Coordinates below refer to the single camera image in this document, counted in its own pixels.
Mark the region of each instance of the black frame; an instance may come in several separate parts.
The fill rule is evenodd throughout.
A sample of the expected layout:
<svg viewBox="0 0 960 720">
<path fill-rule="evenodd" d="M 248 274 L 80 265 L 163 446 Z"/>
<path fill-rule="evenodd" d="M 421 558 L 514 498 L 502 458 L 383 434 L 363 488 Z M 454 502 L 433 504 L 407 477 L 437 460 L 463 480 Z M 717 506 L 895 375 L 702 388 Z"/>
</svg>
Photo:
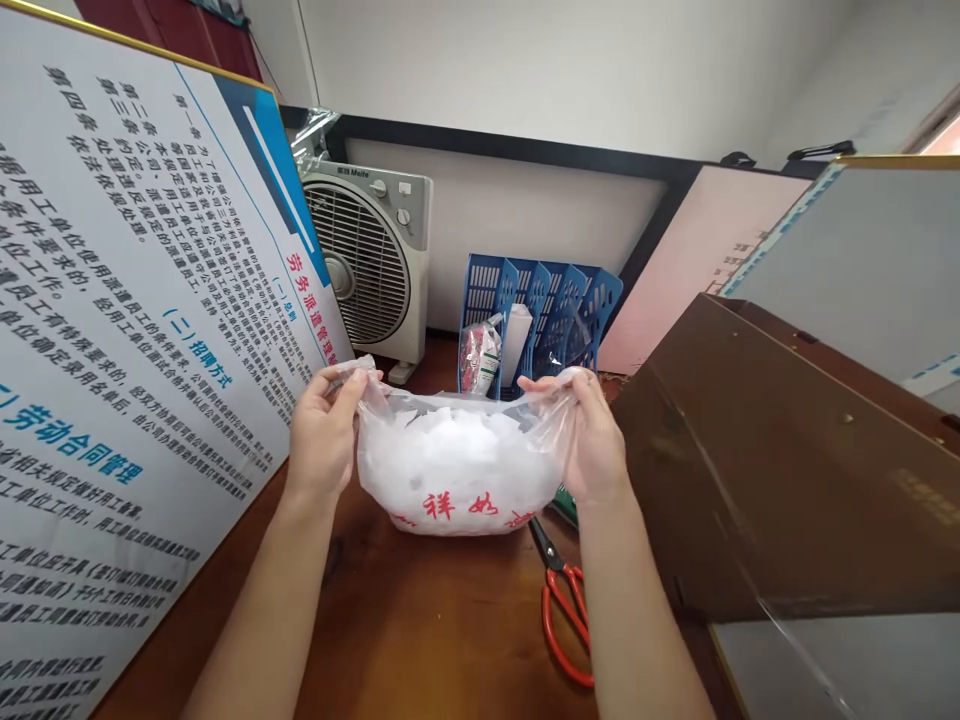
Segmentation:
<svg viewBox="0 0 960 720">
<path fill-rule="evenodd" d="M 719 163 L 698 160 L 606 150 L 549 140 L 495 135 L 473 130 L 457 130 L 455 128 L 419 125 L 396 120 L 379 120 L 357 115 L 341 116 L 327 133 L 327 151 L 331 160 L 341 163 L 350 162 L 347 154 L 348 139 L 372 140 L 394 145 L 446 150 L 467 155 L 482 155 L 576 170 L 591 170 L 613 175 L 659 180 L 665 183 L 666 191 L 660 198 L 657 209 L 644 227 L 630 253 L 630 257 L 620 271 L 620 279 L 623 281 L 623 294 L 607 321 L 605 333 L 613 325 L 623 302 L 640 278 L 640 273 L 643 272 L 667 228 L 673 222 L 673 218 L 686 199 L 687 193 L 690 192 L 697 175 L 700 174 L 700 169 L 704 166 L 721 166 Z M 730 169 L 768 175 L 794 174 L 756 168 Z"/>
</svg>

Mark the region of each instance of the fan base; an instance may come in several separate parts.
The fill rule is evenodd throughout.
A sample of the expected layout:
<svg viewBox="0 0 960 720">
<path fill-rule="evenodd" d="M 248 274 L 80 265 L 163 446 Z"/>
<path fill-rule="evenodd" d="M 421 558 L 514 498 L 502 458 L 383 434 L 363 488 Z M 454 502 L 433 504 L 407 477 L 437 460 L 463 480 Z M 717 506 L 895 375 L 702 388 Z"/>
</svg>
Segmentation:
<svg viewBox="0 0 960 720">
<path fill-rule="evenodd" d="M 405 385 L 407 380 L 410 379 L 410 376 L 413 375 L 413 371 L 416 369 L 417 363 L 405 363 L 403 361 L 398 362 L 387 374 L 387 381 L 391 385 Z"/>
</svg>

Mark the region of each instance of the forearm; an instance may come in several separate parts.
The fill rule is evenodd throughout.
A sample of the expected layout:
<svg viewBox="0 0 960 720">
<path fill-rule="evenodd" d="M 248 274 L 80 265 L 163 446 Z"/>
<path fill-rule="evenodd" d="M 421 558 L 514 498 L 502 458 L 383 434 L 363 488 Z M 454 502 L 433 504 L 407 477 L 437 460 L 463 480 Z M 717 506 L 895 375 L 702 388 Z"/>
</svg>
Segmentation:
<svg viewBox="0 0 960 720">
<path fill-rule="evenodd" d="M 712 718 L 629 484 L 619 502 L 578 515 L 600 716 Z"/>
<path fill-rule="evenodd" d="M 293 717 L 336 509 L 301 500 L 281 499 L 184 720 Z"/>
</svg>

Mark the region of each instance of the poster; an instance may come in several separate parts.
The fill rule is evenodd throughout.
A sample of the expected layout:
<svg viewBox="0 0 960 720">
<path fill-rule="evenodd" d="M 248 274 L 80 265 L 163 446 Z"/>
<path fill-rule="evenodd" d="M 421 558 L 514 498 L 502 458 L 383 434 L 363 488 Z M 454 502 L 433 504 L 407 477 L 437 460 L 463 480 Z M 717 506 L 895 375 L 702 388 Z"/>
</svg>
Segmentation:
<svg viewBox="0 0 960 720">
<path fill-rule="evenodd" d="M 0 718 L 85 718 L 353 353 L 272 95 L 0 39 Z"/>
<path fill-rule="evenodd" d="M 717 295 L 809 185 L 773 173 L 701 168 L 603 339 L 600 370 L 633 375 L 697 293 Z"/>
</svg>

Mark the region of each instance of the fan grille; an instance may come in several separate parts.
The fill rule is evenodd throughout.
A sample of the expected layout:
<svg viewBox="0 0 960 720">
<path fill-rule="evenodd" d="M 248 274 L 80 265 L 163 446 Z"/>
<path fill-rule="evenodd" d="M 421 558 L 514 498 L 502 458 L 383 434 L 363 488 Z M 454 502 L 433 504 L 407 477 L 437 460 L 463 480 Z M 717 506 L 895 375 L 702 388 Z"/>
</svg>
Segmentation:
<svg viewBox="0 0 960 720">
<path fill-rule="evenodd" d="M 314 182 L 305 183 L 303 193 L 320 248 L 339 255 L 353 275 L 352 286 L 337 295 L 351 342 L 369 345 L 388 338 L 403 322 L 410 297 L 396 237 L 349 190 Z"/>
</svg>

